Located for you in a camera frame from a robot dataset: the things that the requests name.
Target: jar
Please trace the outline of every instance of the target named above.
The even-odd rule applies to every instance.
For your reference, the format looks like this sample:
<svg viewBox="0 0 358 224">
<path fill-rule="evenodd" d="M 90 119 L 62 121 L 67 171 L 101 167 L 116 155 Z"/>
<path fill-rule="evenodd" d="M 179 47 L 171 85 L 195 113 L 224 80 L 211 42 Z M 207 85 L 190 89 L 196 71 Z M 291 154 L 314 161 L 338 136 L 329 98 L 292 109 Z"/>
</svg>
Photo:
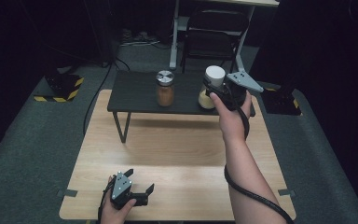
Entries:
<svg viewBox="0 0 358 224">
<path fill-rule="evenodd" d="M 212 65 L 206 68 L 205 77 L 211 81 L 211 85 L 219 88 L 222 86 L 224 78 L 226 76 L 226 71 L 219 66 Z M 199 95 L 199 104 L 204 109 L 213 109 L 214 103 L 212 99 L 206 95 L 206 87 L 202 84 L 200 95 Z"/>
<path fill-rule="evenodd" d="M 174 75 L 170 71 L 160 71 L 156 76 L 156 96 L 157 102 L 161 106 L 169 106 L 173 103 L 173 78 Z"/>
</svg>

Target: hand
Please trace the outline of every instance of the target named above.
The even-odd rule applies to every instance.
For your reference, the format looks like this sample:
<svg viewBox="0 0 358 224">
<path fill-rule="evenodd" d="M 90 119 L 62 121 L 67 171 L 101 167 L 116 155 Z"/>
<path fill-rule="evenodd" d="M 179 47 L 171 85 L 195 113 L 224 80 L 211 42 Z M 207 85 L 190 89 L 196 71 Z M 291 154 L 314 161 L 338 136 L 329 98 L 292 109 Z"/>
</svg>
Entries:
<svg viewBox="0 0 358 224">
<path fill-rule="evenodd" d="M 225 142 L 245 139 L 245 128 L 243 127 L 241 116 L 238 111 L 229 111 L 214 92 L 211 92 L 210 97 L 217 109 L 217 112 L 219 113 L 220 129 L 222 130 Z M 249 118 L 251 114 L 251 105 L 252 95 L 246 91 L 245 102 L 243 103 L 241 109 L 247 118 Z"/>
<path fill-rule="evenodd" d="M 112 176 L 109 176 L 109 182 L 112 181 Z M 103 214 L 101 217 L 101 224 L 122 224 L 126 220 L 127 214 L 136 203 L 136 199 L 129 200 L 124 207 L 117 210 L 110 202 L 111 189 L 106 192 L 103 202 Z"/>
</svg>

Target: gray carpet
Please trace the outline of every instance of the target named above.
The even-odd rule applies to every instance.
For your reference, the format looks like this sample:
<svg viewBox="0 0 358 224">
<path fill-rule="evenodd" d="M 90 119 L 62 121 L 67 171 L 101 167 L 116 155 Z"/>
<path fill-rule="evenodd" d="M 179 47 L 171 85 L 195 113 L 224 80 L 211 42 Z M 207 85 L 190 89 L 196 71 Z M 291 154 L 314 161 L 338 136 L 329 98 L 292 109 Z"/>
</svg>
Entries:
<svg viewBox="0 0 358 224">
<path fill-rule="evenodd" d="M 257 48 L 242 50 L 247 71 L 256 53 Z M 132 71 L 159 71 L 168 69 L 170 50 L 122 47 L 118 58 Z M 108 68 L 84 65 L 77 69 L 76 74 L 85 80 L 73 102 L 41 103 L 30 95 L 0 144 L 0 223 L 86 222 L 60 219 L 62 198 L 57 192 L 68 185 L 94 95 L 101 85 L 101 89 L 111 89 L 118 69 L 128 69 L 124 63 L 116 63 L 104 83 Z M 186 71 L 203 73 L 213 63 L 220 64 L 188 60 Z M 301 117 L 270 115 L 264 106 L 261 109 L 286 184 L 296 193 L 296 223 L 358 223 L 358 200 L 351 185 L 306 98 L 298 91 L 295 97 L 303 111 Z"/>
</svg>

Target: black device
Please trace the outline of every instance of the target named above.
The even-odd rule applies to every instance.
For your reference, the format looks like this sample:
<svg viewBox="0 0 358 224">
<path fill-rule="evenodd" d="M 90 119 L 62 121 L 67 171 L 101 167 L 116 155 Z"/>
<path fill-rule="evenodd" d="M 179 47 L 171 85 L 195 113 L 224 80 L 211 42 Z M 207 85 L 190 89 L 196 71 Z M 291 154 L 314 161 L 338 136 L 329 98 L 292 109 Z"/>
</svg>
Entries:
<svg viewBox="0 0 358 224">
<path fill-rule="evenodd" d="M 233 111 L 237 106 L 241 107 L 245 102 L 246 90 L 262 92 L 264 89 L 259 86 L 245 71 L 227 74 L 223 84 L 219 87 L 212 85 L 211 80 L 204 76 L 203 84 L 206 87 L 206 95 L 216 93 L 227 109 Z"/>
<path fill-rule="evenodd" d="M 131 186 L 132 181 L 128 179 L 133 174 L 133 169 L 128 170 L 126 173 L 117 172 L 114 175 L 111 183 L 111 195 L 110 202 L 116 209 L 121 209 L 129 200 L 136 199 L 134 206 L 144 206 L 148 204 L 148 198 L 154 190 L 154 184 L 152 184 L 145 193 L 132 193 Z"/>
</svg>

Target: white lid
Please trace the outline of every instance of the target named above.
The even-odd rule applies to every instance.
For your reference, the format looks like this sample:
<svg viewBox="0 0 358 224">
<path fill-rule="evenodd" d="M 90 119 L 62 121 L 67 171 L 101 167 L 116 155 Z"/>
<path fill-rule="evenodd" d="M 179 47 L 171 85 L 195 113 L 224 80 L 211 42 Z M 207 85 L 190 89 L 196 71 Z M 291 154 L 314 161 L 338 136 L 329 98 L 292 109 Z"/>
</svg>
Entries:
<svg viewBox="0 0 358 224">
<path fill-rule="evenodd" d="M 226 71 L 222 67 L 212 65 L 206 68 L 205 75 L 211 80 L 212 85 L 218 87 L 222 85 Z"/>
</svg>

